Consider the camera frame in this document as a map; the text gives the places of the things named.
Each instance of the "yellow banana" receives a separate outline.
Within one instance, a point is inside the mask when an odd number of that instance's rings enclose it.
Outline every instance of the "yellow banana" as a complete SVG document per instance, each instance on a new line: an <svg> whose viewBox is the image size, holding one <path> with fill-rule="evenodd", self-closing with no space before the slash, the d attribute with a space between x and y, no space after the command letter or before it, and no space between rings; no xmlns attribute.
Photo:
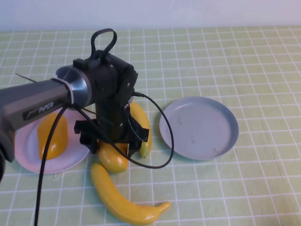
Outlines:
<svg viewBox="0 0 301 226"><path fill-rule="evenodd" d="M149 120L145 111L138 105L135 101L130 104L131 115L137 122L145 129L149 129L149 139L147 142L142 142L141 148L139 150L139 154L141 157L145 158L149 155L151 151L152 137L151 137L151 127Z"/></svg>
<svg viewBox="0 0 301 226"><path fill-rule="evenodd" d="M119 193L106 169L97 162L91 167L91 178L107 209L124 222L133 225L148 225L155 222L170 207L170 202L157 207L131 203Z"/></svg>

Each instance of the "pink plate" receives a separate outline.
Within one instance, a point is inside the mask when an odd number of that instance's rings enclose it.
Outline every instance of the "pink plate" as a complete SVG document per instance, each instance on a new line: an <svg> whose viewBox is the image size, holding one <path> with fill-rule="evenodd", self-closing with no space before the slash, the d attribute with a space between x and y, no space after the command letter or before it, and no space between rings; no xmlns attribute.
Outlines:
<svg viewBox="0 0 301 226"><path fill-rule="evenodd" d="M90 150L79 142L80 134L74 133L76 120L84 120L77 111L67 109L63 114L68 121L68 145L58 157L47 160L45 173L58 173L72 168L80 163ZM32 122L19 129L15 139L15 155L18 162L27 170L39 173L42 160L39 157L39 143L37 128L42 119Z"/></svg>

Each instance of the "table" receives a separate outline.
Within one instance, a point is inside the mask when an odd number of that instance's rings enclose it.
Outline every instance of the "table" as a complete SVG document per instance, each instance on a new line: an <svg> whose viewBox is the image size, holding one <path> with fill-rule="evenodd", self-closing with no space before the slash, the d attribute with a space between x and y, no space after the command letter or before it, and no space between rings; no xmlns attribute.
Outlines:
<svg viewBox="0 0 301 226"><path fill-rule="evenodd" d="M0 88L42 81L73 59L90 55L95 31L0 32ZM156 226L301 225L301 26L117 30L111 53L133 64L136 91L161 107L182 97L204 96L226 105L240 134L234 148L213 161L175 155L158 170L130 164L111 178L136 203L172 207ZM103 49L111 40L96 40ZM154 135L144 163L159 165L169 149L160 136L160 115L150 102ZM97 156L57 175L46 175L40 225L127 225L100 201L90 178ZM0 184L0 222L33 225L38 175L17 161Z"/></svg>

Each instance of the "gray plate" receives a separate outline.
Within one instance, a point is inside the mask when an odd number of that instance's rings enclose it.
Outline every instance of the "gray plate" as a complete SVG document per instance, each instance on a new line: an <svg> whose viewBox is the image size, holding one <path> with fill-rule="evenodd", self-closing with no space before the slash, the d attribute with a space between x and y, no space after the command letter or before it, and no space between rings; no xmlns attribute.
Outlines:
<svg viewBox="0 0 301 226"><path fill-rule="evenodd" d="M165 110L174 134L174 151L195 160L210 160L229 151L237 141L239 128L233 113L221 103L206 97L174 101ZM164 117L160 132L171 147Z"/></svg>

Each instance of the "white background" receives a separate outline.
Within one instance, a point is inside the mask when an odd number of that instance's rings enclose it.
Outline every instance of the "white background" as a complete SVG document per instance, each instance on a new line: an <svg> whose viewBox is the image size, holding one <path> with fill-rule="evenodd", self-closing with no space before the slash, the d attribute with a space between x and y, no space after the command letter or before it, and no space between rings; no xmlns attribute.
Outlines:
<svg viewBox="0 0 301 226"><path fill-rule="evenodd" d="M301 24L301 0L1 0L0 30Z"/></svg>

